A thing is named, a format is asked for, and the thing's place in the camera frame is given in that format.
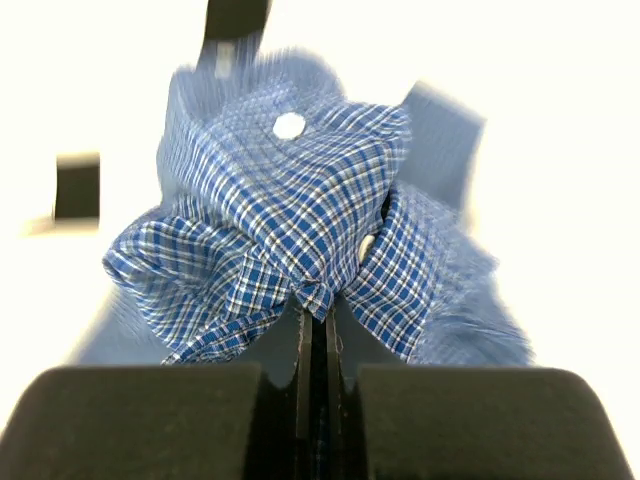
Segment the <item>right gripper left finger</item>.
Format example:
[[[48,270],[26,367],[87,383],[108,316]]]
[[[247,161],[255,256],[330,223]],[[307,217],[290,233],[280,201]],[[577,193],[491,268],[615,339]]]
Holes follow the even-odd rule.
[[[312,321],[288,305],[235,361],[65,367],[25,390],[5,479],[306,479]]]

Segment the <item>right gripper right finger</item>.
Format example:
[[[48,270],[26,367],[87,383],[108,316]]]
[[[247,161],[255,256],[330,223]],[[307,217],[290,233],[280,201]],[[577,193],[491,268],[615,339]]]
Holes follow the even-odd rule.
[[[629,479],[593,389],[549,368],[416,367],[326,322],[335,479]]]

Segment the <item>blue plaid shirt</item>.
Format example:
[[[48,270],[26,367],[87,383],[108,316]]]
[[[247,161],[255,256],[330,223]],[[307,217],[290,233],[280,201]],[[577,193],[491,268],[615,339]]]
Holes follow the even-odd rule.
[[[292,52],[224,77],[220,62],[171,79],[162,200],[106,251],[113,303],[80,363],[228,361],[288,299],[323,321],[338,296],[405,362],[530,362],[463,227],[480,119],[423,85],[397,106],[349,101]]]

